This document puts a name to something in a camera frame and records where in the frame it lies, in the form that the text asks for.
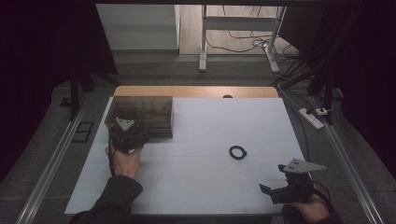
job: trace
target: black ring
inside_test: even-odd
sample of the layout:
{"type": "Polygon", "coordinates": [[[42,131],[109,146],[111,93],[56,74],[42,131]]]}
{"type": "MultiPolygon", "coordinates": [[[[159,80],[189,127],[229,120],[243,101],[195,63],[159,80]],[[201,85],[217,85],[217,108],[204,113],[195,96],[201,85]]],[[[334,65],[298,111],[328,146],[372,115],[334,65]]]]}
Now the black ring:
{"type": "Polygon", "coordinates": [[[235,160],[240,161],[240,160],[244,159],[244,158],[246,157],[247,154],[248,154],[248,153],[247,153],[242,147],[240,147],[240,146],[233,146],[233,147],[230,147],[230,156],[231,156],[232,158],[234,158],[235,160]],[[239,150],[241,150],[241,151],[242,151],[242,156],[240,156],[240,157],[235,156],[235,155],[233,154],[233,150],[234,150],[234,149],[239,149],[239,150]]]}

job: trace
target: human hand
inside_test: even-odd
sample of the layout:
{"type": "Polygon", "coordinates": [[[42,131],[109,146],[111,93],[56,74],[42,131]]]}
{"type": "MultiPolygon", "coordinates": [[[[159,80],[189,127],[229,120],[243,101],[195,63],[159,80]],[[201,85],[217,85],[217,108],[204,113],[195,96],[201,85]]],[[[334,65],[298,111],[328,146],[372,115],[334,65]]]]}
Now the human hand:
{"type": "Polygon", "coordinates": [[[316,223],[330,215],[326,203],[318,195],[312,194],[307,203],[289,203],[297,209],[307,223],[316,223]]]}
{"type": "Polygon", "coordinates": [[[111,147],[111,151],[109,152],[107,147],[106,154],[111,153],[112,155],[116,175],[126,175],[130,178],[134,178],[139,169],[140,153],[142,150],[143,146],[137,147],[132,153],[126,154],[116,150],[114,147],[111,147]]]}

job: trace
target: white wall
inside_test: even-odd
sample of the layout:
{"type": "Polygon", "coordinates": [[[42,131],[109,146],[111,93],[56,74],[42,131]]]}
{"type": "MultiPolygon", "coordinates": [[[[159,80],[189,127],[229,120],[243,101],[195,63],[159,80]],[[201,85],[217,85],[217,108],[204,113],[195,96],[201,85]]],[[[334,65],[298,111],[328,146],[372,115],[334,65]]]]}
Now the white wall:
{"type": "Polygon", "coordinates": [[[96,4],[111,49],[178,49],[178,6],[96,4]]]}

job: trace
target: white tabletop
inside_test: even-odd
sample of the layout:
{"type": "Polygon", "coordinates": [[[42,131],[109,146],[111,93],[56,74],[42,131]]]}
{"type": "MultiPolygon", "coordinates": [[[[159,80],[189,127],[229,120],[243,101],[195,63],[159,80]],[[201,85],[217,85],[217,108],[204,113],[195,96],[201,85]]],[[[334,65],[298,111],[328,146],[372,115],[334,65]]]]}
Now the white tabletop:
{"type": "MultiPolygon", "coordinates": [[[[111,177],[105,153],[107,105],[66,214],[91,209],[111,177]]],[[[278,214],[261,193],[287,182],[278,164],[303,160],[280,98],[174,98],[174,137],[151,139],[141,153],[136,180],[143,193],[132,212],[143,215],[278,214]],[[229,148],[247,151],[241,161],[229,148]]]]}

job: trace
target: person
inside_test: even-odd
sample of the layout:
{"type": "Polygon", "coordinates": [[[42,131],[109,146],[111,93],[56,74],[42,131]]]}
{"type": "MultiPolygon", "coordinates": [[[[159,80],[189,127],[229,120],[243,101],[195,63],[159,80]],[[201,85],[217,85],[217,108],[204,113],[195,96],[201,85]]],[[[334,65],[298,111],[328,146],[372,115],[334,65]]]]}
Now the person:
{"type": "MultiPolygon", "coordinates": [[[[117,151],[114,147],[107,148],[114,163],[114,176],[107,181],[106,187],[88,212],[76,214],[70,224],[88,223],[128,223],[132,202],[142,193],[143,187],[134,180],[140,165],[142,147],[130,154],[117,151]]],[[[325,202],[313,194],[307,203],[289,203],[282,207],[282,215],[286,224],[342,224],[336,211],[329,212],[325,202]]]]}

